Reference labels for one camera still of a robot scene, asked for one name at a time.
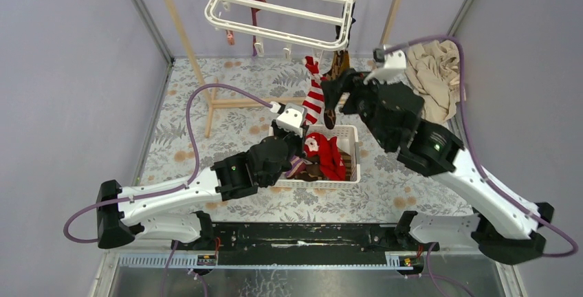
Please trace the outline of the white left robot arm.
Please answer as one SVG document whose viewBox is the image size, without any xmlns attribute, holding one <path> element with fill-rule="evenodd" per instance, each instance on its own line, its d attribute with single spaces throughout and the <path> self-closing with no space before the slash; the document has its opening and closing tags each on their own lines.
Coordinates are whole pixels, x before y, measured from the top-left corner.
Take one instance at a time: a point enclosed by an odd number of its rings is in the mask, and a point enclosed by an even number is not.
<svg viewBox="0 0 583 297">
<path fill-rule="evenodd" d="M 136 239 L 167 239 L 206 249 L 214 237 L 210 215 L 202 210 L 192 214 L 175 211 L 248 197 L 259 188 L 274 186 L 291 169 L 292 158 L 303 156 L 304 143 L 304 137 L 277 131 L 248 151 L 215 162 L 196 177 L 150 186 L 123 187 L 114 179 L 103 182 L 97 197 L 98 247 L 108 250 Z"/>
</svg>

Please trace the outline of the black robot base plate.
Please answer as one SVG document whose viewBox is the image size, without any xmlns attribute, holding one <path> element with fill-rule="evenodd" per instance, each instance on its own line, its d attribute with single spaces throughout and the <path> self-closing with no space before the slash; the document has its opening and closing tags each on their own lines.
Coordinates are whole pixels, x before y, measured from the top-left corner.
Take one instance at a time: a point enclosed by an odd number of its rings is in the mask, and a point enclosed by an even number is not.
<svg viewBox="0 0 583 297">
<path fill-rule="evenodd" d="M 397 267 L 423 263 L 431 243 L 378 223 L 219 222 L 209 237 L 180 242 L 179 251 L 205 252 L 219 265 L 281 267 Z"/>
</svg>

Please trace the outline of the purple striped beige sock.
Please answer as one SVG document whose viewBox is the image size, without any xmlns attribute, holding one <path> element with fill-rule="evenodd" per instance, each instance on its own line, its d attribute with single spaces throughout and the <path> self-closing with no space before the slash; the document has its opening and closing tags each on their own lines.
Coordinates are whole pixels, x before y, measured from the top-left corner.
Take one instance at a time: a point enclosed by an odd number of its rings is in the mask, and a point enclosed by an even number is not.
<svg viewBox="0 0 583 297">
<path fill-rule="evenodd" d="M 303 173 L 306 171 L 307 161 L 303 158 L 298 156 L 292 157 L 291 161 L 291 168 L 285 173 L 286 179 L 293 179 L 297 174 Z"/>
</svg>

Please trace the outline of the brown cream striped sock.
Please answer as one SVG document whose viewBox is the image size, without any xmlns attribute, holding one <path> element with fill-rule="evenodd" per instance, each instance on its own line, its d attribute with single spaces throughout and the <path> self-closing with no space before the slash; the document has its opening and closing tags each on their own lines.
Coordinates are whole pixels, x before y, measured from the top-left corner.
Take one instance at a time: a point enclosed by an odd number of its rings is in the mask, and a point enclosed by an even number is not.
<svg viewBox="0 0 583 297">
<path fill-rule="evenodd" d="M 344 164 L 345 167 L 345 177 L 344 180 L 347 182 L 350 182 L 352 180 L 352 176 L 353 176 L 353 160 L 352 157 L 349 153 L 346 153 L 344 151 L 340 151 L 340 155 L 341 155 L 341 159 L 342 159 L 342 163 Z"/>
</svg>

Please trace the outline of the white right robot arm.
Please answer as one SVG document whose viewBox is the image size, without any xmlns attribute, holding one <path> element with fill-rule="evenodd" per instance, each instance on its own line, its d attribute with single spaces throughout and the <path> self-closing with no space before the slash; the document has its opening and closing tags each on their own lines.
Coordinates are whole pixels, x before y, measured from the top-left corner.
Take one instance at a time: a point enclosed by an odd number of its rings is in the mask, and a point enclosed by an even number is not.
<svg viewBox="0 0 583 297">
<path fill-rule="evenodd" d="M 341 113 L 358 115 L 383 151 L 395 153 L 406 168 L 447 186 L 472 207 L 472 214 L 466 216 L 405 212 L 395 227 L 398 247 L 411 250 L 436 243 L 476 249 L 506 265 L 542 257 L 546 240 L 538 232 L 535 216 L 552 218 L 553 206 L 493 190 L 463 142 L 444 126 L 421 117 L 423 98 L 409 86 L 365 81 L 365 73 L 348 69 L 321 87 L 326 108 L 337 107 L 346 96 Z"/>
</svg>

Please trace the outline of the red white striped sock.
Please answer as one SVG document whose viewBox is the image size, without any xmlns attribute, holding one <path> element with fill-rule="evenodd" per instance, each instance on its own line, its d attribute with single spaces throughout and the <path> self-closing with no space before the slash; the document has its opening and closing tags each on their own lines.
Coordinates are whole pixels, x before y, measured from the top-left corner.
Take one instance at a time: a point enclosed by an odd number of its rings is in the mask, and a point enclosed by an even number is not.
<svg viewBox="0 0 583 297">
<path fill-rule="evenodd" d="M 306 110 L 305 124 L 316 124 L 325 109 L 325 99 L 321 88 L 322 74 L 319 62 L 313 56 L 306 56 L 302 60 L 310 73 L 309 89 L 302 106 Z"/>
</svg>

